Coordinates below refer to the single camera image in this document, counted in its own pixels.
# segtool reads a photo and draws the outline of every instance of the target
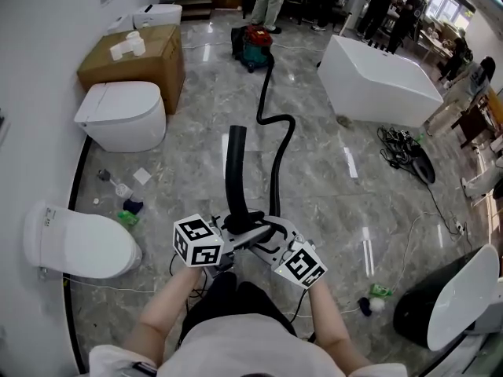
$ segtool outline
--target brown cardboard box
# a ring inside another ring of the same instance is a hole
[[[77,76],[86,91],[99,82],[153,82],[160,88],[166,113],[173,115],[185,79],[180,27],[162,25],[146,27],[139,32],[146,49],[141,56],[129,52],[114,61],[110,48],[126,40],[129,32],[106,35],[84,59]]]

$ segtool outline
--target sneaker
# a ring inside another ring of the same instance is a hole
[[[327,28],[325,28],[325,27],[319,27],[316,24],[311,25],[311,29],[313,31],[316,31],[316,32],[325,32],[327,30]]]
[[[270,34],[275,34],[275,35],[278,35],[281,33],[281,28],[280,27],[275,27],[272,31],[267,29],[267,32],[269,32]]]

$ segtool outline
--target marble tile floor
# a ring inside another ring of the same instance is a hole
[[[167,135],[158,147],[138,154],[114,154],[93,143],[76,210],[116,219],[122,200],[110,184],[96,178],[98,170],[108,169],[145,203],[141,220],[130,230],[144,259],[138,269],[121,277],[83,282],[155,291],[168,281],[173,222],[227,208],[222,135],[230,125],[248,128],[244,165],[248,206],[268,210],[270,168],[286,126],[255,122],[264,72],[248,74],[224,43],[229,41],[230,28],[243,24],[240,13],[233,11],[218,11],[210,21],[182,23],[183,46],[216,45],[184,49],[186,79],[178,112],[170,116]],[[288,20],[278,24],[284,33],[274,36],[276,67],[265,113],[291,113],[297,120],[281,164],[281,214],[316,243],[329,267],[326,279],[341,311],[355,309],[371,283],[393,287],[406,255],[406,271],[382,313],[367,318],[357,311],[343,317],[351,337],[369,359],[402,362],[409,375],[416,375],[438,354],[394,332],[395,304],[421,278],[469,250],[468,245],[465,239],[453,242],[439,217],[425,216],[410,230],[423,212],[435,212],[435,205],[415,177],[384,162],[376,135],[380,124],[353,122],[344,128],[337,123],[315,67],[330,33],[316,33],[306,24]],[[483,203],[473,207],[461,191],[459,178],[476,176],[478,160],[471,149],[460,149],[460,139],[457,132],[426,137],[424,149],[435,166],[437,182],[431,190],[442,213],[466,221],[470,240],[478,247],[488,241],[487,209]],[[348,165],[349,156],[354,168]],[[144,187],[134,183],[133,173],[139,167],[152,175]],[[373,248],[373,270],[368,273],[363,240],[370,240]],[[175,260],[174,267],[179,265]],[[267,291],[281,311],[295,311],[301,289],[272,273],[253,254],[239,253],[235,272],[241,280],[251,280]],[[84,361],[93,346],[120,344],[151,297],[150,293],[72,283],[73,316]],[[298,335],[306,338],[313,330],[308,297],[299,315],[306,317],[298,317],[294,325]],[[167,356],[174,350],[181,322],[182,317],[168,339]]]

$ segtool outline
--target bathtub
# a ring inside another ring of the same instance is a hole
[[[418,64],[341,36],[318,75],[334,112],[350,119],[419,127],[443,102]]]

